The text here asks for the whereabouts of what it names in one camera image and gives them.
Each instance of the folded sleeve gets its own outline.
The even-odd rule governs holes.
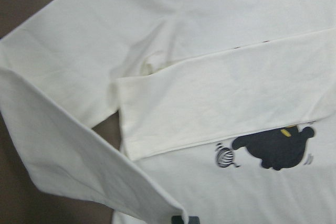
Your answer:
[[[21,76],[0,68],[0,89],[8,131],[40,190],[99,202],[152,224],[185,215],[143,171]]]

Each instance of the white long-sleeve shirt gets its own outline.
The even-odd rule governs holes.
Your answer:
[[[0,41],[0,109],[39,189],[115,223],[333,223],[335,39],[336,0],[54,0]]]

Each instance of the black cat graphic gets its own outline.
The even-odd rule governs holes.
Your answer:
[[[314,137],[314,130],[305,127],[301,132],[297,126],[283,127],[246,136],[232,142],[232,149],[241,147],[260,158],[263,168],[281,170],[298,165],[304,155],[307,140]]]

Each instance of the printed graphic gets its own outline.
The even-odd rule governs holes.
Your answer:
[[[275,130],[240,136],[232,142],[232,149],[246,147],[248,152],[260,158],[263,168],[281,170],[298,165],[303,159],[306,143],[314,137],[314,130],[305,127],[301,132],[296,125]],[[311,164],[312,156],[305,164]]]
[[[227,147],[224,147],[221,143],[217,144],[216,146],[217,146],[216,151],[218,151],[216,155],[216,163],[219,167],[226,168],[230,165],[234,165],[236,168],[238,168],[240,166],[234,163],[235,154],[233,153],[232,150],[230,150]]]
[[[310,165],[314,160],[314,156],[311,153],[308,154],[307,161],[303,165]]]

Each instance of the brown background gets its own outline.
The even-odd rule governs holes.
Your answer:
[[[0,38],[52,0],[0,0]],[[120,144],[118,114],[93,128],[115,147]],[[0,115],[0,223],[111,223],[112,209],[90,201],[45,194],[24,168]]]

